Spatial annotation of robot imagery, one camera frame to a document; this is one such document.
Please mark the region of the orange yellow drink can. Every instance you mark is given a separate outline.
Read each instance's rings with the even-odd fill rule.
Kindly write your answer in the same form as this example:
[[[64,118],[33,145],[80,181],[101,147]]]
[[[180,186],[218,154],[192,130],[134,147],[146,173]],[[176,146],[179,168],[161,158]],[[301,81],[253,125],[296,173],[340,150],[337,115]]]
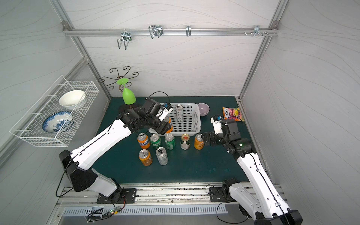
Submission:
[[[202,134],[197,134],[195,136],[194,147],[197,150],[202,150],[203,149],[204,141],[203,141],[203,138],[202,138]]]

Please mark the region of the orange Fanta can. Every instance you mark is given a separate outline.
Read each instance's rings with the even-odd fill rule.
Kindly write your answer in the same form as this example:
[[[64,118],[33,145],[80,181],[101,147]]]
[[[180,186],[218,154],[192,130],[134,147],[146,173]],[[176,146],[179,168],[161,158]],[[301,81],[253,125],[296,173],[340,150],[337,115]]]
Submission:
[[[151,142],[145,133],[140,133],[137,136],[137,141],[142,149],[148,149],[151,146]]]

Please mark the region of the green soda can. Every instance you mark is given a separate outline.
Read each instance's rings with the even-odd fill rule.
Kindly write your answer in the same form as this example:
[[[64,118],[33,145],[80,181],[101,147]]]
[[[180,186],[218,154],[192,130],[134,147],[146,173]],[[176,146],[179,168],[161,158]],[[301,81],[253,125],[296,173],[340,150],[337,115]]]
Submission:
[[[152,134],[150,137],[150,142],[154,149],[157,149],[161,146],[161,138],[158,134]]]

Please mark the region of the green gold-top can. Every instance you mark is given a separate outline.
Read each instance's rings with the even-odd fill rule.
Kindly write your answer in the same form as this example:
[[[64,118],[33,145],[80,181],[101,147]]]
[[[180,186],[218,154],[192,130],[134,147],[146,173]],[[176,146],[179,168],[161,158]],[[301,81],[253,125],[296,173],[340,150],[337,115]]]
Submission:
[[[181,148],[183,150],[188,150],[190,147],[190,136],[188,134],[183,134],[181,136]]]

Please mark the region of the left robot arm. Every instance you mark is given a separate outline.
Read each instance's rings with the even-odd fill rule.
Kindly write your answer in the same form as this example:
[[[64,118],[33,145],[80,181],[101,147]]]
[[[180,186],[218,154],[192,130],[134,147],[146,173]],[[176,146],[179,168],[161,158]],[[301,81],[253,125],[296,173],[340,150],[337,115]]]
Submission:
[[[169,102],[160,104],[147,98],[142,106],[121,112],[106,129],[84,145],[61,152],[59,158],[64,175],[68,177],[73,190],[98,192],[112,200],[120,198],[123,190],[118,182],[97,172],[93,164],[114,145],[138,130],[151,128],[159,134],[165,134],[171,126],[164,118],[171,111]]]

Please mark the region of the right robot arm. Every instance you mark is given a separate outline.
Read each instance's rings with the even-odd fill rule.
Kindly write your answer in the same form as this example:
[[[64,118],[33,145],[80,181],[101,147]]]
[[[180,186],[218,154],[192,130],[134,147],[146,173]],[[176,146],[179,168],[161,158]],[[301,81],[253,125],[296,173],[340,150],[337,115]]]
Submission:
[[[247,191],[236,179],[224,182],[224,193],[235,200],[256,225],[300,225],[303,218],[292,210],[280,196],[266,174],[259,156],[252,149],[249,139],[240,134],[224,135],[207,132],[202,134],[206,146],[223,146],[246,174],[255,194]]]

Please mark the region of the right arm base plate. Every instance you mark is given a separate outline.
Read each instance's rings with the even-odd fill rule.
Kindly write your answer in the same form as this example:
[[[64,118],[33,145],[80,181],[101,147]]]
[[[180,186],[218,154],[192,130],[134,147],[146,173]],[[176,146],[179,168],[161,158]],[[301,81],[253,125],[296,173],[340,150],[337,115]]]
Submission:
[[[234,201],[234,199],[232,199],[222,187],[210,187],[208,188],[208,193],[210,196],[210,201],[213,203]]]

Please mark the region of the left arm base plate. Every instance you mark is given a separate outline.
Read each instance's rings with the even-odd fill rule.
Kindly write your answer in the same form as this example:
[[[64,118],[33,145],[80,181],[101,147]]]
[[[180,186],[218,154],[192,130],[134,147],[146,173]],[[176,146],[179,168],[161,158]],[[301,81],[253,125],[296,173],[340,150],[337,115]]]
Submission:
[[[117,203],[135,203],[137,196],[136,188],[123,188],[121,191],[116,190],[109,197],[105,197],[102,194],[98,194],[97,204],[117,204]]]

